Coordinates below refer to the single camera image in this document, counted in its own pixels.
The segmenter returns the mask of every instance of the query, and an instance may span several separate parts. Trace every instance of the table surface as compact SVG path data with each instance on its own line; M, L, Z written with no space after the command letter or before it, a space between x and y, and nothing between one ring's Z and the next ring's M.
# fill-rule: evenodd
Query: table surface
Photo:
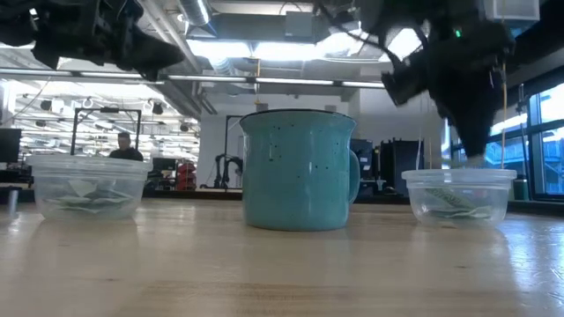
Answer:
M343 230L273 232L238 202L144 200L111 224L20 206L0 221L0 316L564 315L559 218L465 231L355 205Z

